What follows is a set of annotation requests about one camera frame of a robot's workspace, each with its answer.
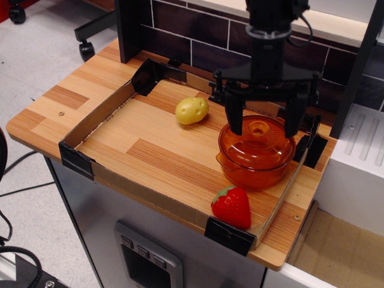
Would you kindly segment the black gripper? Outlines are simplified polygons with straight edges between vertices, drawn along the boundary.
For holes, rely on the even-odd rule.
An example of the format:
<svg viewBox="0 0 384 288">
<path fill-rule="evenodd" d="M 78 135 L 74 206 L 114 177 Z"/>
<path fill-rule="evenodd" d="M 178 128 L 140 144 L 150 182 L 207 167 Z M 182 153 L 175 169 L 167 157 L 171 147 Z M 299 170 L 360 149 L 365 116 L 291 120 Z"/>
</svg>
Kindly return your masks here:
<svg viewBox="0 0 384 288">
<path fill-rule="evenodd" d="M 260 28 L 245 27 L 251 40 L 251 59 L 237 67 L 214 71 L 212 100 L 225 105 L 230 130 L 242 134 L 246 101 L 284 101 L 284 132 L 293 137 L 299 131 L 307 106 L 318 101 L 319 71 L 294 67 L 284 61 L 285 44 L 302 47 L 290 39 L 290 25 Z"/>
</svg>

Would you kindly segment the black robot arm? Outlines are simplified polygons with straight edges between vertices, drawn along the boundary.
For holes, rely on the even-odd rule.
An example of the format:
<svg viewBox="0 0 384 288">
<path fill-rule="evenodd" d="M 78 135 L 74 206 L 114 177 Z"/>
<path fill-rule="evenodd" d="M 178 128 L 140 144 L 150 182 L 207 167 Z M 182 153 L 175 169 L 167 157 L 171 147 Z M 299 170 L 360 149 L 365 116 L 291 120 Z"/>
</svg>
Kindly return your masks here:
<svg viewBox="0 0 384 288">
<path fill-rule="evenodd" d="M 250 14 L 245 30 L 251 38 L 251 61 L 216 70 L 213 97 L 225 106 L 230 130 L 242 134 L 243 110 L 248 101 L 285 102 L 284 131 L 297 134 L 308 106 L 319 97 L 322 74 L 293 67 L 284 61 L 284 47 L 292 43 L 292 22 L 309 10 L 308 1 L 247 1 Z"/>
</svg>

